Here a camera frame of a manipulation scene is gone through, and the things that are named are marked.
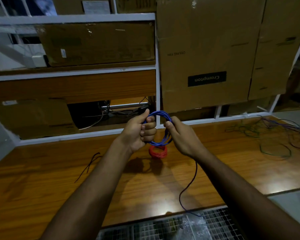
hand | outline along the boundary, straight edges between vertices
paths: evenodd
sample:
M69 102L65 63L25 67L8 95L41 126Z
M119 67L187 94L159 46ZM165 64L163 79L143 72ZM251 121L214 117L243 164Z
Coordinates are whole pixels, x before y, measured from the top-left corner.
M118 137L123 144L130 148L131 153L144 147L145 141L152 141L157 132L155 117L148 117L149 112L149 109L146 109L143 114L129 120Z
M167 121L164 123L164 127L168 129L179 152L193 159L200 156L205 147L194 130L189 125L182 123L175 116L171 117L171 119L174 125L170 121Z

black label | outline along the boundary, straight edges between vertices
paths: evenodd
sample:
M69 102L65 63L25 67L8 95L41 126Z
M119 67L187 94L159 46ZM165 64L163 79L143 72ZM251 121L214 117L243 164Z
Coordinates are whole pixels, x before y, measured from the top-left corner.
M188 87L200 86L210 83L221 83L227 80L227 72L212 72L188 76Z

wooden table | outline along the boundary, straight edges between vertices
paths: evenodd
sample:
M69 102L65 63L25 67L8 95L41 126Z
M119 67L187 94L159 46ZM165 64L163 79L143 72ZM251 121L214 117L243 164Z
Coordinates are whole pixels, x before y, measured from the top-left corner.
M282 130L272 130L261 138L240 132L225 132L239 121L194 126L200 140L223 162L263 194L300 189L300 150L291 148L288 159L265 155L264 150L287 154ZM157 140L163 137L159 130ZM0 162L0 240L37 239L48 222L84 181L74 183L92 155L107 150L116 137L104 136L15 148ZM179 193L195 172L192 159L181 155L174 144L168 156L151 159L148 146L133 154L117 186L103 226L181 212ZM201 168L196 180L184 192L187 209L224 204Z

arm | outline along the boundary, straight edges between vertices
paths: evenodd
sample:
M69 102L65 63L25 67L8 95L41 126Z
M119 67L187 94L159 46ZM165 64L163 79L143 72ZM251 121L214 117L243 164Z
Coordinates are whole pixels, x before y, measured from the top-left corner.
M299 239L300 224L210 153L177 117L165 126L176 148L204 170L249 239Z
M41 240L96 239L124 167L156 133L149 110L128 121L86 180L59 209Z

white paper label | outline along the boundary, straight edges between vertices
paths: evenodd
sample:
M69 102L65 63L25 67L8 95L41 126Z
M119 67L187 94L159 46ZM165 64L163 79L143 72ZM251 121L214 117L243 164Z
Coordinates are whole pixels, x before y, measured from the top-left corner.
M82 1L85 14L110 14L109 1Z
M16 100L10 100L10 101L3 101L2 104L3 105L13 105L13 104L17 104L18 102Z
M67 56L66 56L66 50L65 49L60 49L60 50L61 50L61 56L63 58L67 58Z

